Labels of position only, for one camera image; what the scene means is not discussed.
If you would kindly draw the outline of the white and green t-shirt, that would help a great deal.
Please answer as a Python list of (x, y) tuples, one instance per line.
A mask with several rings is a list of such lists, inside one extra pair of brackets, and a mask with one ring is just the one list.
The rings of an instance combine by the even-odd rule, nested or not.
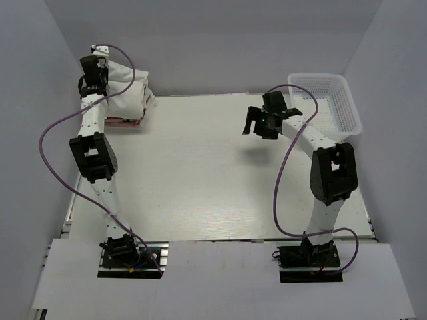
[[(133, 79), (133, 69), (109, 61), (109, 92), (123, 91)], [(121, 95), (109, 99), (107, 117), (126, 120), (140, 120), (147, 108), (154, 102), (155, 96), (149, 88), (149, 72), (135, 70), (135, 79), (131, 87)]]

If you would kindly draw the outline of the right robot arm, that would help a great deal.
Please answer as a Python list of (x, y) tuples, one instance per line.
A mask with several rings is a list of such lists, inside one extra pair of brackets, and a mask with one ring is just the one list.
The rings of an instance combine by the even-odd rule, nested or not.
[(280, 91), (262, 96), (261, 107), (248, 107), (243, 134), (255, 133), (262, 139), (291, 139), (289, 150), (299, 147), (310, 159), (309, 186), (314, 207), (307, 229), (300, 236), (307, 242), (302, 260), (318, 265), (332, 245), (333, 230), (344, 202), (358, 186), (354, 148), (339, 143), (314, 128), (296, 108), (288, 108)]

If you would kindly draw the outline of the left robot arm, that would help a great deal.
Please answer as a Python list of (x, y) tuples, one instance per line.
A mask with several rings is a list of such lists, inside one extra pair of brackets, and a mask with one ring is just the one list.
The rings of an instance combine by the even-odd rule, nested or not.
[(95, 191), (95, 200), (103, 206), (105, 240), (113, 241), (126, 234), (117, 224), (118, 219), (127, 228), (130, 226), (120, 217), (121, 205), (115, 181), (118, 161), (104, 133), (108, 102), (98, 102), (109, 93), (107, 57), (89, 55), (81, 58), (80, 63), (84, 72), (79, 81), (83, 117), (79, 133), (69, 145), (81, 175), (89, 181)]

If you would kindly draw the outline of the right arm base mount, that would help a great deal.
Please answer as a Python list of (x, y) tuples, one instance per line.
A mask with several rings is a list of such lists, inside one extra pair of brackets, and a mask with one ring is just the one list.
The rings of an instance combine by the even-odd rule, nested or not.
[(278, 261), (280, 283), (341, 283), (338, 250), (331, 240), (312, 245), (303, 239), (299, 245), (277, 247), (272, 258)]

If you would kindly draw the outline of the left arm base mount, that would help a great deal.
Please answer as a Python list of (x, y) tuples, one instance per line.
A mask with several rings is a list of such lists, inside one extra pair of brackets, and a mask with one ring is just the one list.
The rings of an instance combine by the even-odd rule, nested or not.
[(111, 237), (100, 243), (101, 258), (97, 276), (108, 279), (161, 279), (167, 265), (169, 245), (144, 245), (130, 235)]

